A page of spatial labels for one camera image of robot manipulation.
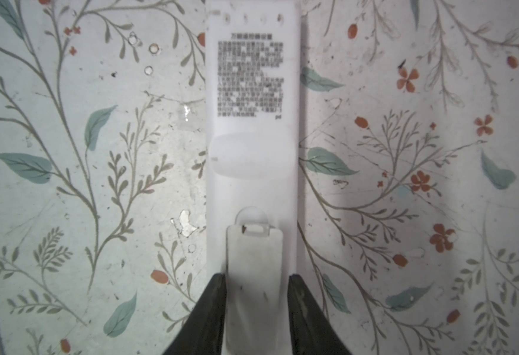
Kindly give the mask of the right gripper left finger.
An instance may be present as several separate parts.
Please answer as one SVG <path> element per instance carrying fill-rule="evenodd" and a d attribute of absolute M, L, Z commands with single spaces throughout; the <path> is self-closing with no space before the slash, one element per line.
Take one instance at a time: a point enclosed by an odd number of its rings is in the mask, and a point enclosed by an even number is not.
<path fill-rule="evenodd" d="M 212 276 L 185 325 L 163 355 L 221 354 L 227 286 L 225 275 Z"/>

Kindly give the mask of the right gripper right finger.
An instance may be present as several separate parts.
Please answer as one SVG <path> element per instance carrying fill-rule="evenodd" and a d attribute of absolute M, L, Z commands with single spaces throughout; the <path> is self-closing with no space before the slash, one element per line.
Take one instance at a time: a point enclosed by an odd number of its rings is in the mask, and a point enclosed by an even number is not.
<path fill-rule="evenodd" d="M 351 355 L 300 275 L 289 277 L 287 301 L 294 355 Z"/>

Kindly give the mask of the white battery compartment cover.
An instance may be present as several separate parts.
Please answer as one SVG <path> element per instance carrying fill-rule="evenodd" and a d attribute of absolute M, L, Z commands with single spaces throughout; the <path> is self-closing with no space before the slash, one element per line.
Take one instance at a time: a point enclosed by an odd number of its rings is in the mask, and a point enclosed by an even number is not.
<path fill-rule="evenodd" d="M 232 354 L 266 354 L 277 347 L 283 233 L 268 224 L 227 231 L 225 335 Z"/>

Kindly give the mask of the white remote control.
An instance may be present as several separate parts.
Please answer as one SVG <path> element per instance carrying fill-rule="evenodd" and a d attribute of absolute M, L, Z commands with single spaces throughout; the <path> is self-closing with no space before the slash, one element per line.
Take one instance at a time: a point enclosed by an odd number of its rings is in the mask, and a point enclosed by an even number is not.
<path fill-rule="evenodd" d="M 230 226 L 283 233 L 277 347 L 292 352 L 288 278 L 296 272 L 298 218 L 298 1 L 206 3 L 207 271 L 225 275 Z"/>

